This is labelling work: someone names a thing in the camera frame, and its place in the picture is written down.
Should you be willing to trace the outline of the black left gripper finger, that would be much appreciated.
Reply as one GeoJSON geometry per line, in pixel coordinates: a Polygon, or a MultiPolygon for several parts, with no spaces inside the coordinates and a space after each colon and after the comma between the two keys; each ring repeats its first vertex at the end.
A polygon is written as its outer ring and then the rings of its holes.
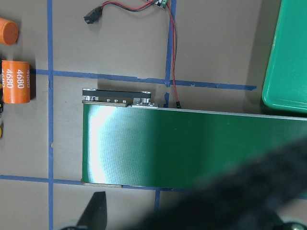
{"type": "Polygon", "coordinates": [[[105,230],[107,226],[106,193],[94,192],[77,222],[78,230],[105,230]]]}

